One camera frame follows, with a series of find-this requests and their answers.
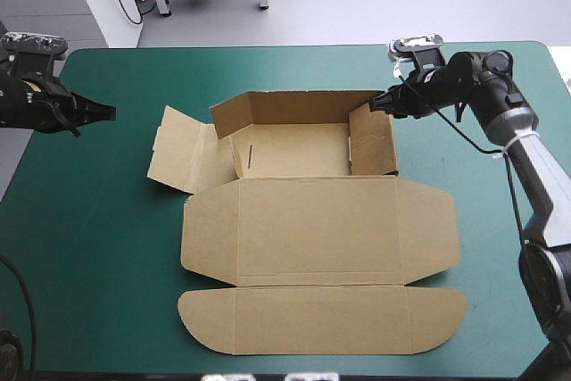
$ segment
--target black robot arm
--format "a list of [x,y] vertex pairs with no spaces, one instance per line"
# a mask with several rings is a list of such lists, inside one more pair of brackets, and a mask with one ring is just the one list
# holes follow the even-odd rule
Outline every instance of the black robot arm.
[[370,108],[418,119],[454,105],[460,121],[469,106],[488,139],[503,146],[534,211],[520,231],[519,267],[550,340],[521,379],[571,379],[571,178],[535,131],[539,121],[513,80],[511,54],[460,52],[446,63],[441,44],[437,35],[392,42],[390,58],[397,65],[414,62],[415,68],[371,100]]
[[67,43],[60,37],[6,33],[0,38],[0,128],[42,133],[68,130],[99,120],[115,120],[115,108],[68,90],[54,76],[54,61]]

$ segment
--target green table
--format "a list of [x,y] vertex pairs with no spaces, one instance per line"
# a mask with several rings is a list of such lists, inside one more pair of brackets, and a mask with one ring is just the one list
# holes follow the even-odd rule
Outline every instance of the green table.
[[[544,142],[571,166],[571,98],[545,46],[450,44],[443,51],[450,58],[459,50],[500,47],[514,54],[517,84],[542,119]],[[0,248],[23,271],[36,304],[37,367],[517,375],[546,341],[517,274],[517,235],[503,162],[476,153],[435,115],[397,120],[395,128],[401,175],[456,198],[462,261],[421,282],[457,287],[468,296],[465,321],[447,344],[415,356],[236,357],[199,345],[180,322],[176,302],[184,291],[222,284],[182,269],[187,195],[145,177],[165,104],[208,121],[210,105],[246,90],[387,88],[395,83],[392,67],[384,46],[74,53],[62,80],[117,105],[117,122],[85,127],[80,139],[36,133],[0,203]],[[488,145],[471,113],[462,127]],[[527,216],[529,210],[523,210]],[[25,307],[5,269],[0,270],[0,311],[0,327],[18,332],[27,346]]]

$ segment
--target white floor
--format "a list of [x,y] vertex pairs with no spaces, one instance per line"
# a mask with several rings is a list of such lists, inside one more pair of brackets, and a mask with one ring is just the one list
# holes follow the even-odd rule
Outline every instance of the white floor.
[[[145,16],[140,46],[384,43],[438,32],[452,41],[539,40],[571,85],[569,0],[171,0],[172,16]],[[0,129],[0,200],[29,138]]]

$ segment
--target white cable tie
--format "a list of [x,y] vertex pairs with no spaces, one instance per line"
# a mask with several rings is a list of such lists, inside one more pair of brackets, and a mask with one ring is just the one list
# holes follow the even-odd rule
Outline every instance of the white cable tie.
[[501,149],[501,153],[495,153],[493,155],[494,159],[497,158],[503,158],[503,156],[508,153],[508,149],[516,142],[518,142],[519,140],[521,140],[524,137],[530,137],[530,136],[539,136],[539,133],[537,131],[524,131],[523,133],[520,133],[516,136],[514,136],[511,140],[509,140],[505,146],[503,146],[503,149]]
[[402,76],[401,60],[397,60],[396,62],[394,62],[393,76],[395,76],[397,79]]

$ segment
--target cardboard box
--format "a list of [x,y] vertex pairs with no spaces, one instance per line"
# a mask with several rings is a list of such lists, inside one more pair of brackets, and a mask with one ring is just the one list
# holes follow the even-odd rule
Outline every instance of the cardboard box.
[[238,178],[336,177],[398,170],[379,91],[251,91],[204,124],[167,106],[148,177],[191,194]]
[[230,354],[409,354],[462,321],[457,290],[405,286],[456,265],[454,202],[403,178],[243,178],[185,205],[185,268],[238,288],[183,294],[202,344]]
[[170,107],[148,177],[196,194],[181,261],[234,288],[183,294],[202,344],[230,354],[410,354],[450,338],[457,290],[406,286],[459,261],[454,202],[397,178],[377,91],[248,92],[204,124]]

